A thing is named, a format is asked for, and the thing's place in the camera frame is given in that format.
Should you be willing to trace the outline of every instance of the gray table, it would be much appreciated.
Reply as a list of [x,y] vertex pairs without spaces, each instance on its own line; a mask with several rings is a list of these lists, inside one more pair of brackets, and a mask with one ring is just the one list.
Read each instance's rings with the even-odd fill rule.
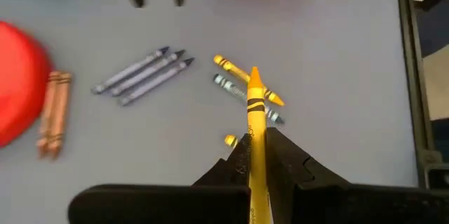
[[[355,183],[416,186],[397,0],[0,0],[0,18],[34,35],[73,72],[57,162],[36,159],[38,122],[0,150],[0,223],[66,221],[99,183],[189,185],[246,130],[246,109],[212,83],[222,53],[286,102],[281,130]],[[192,68],[129,108],[90,87],[169,44]]]

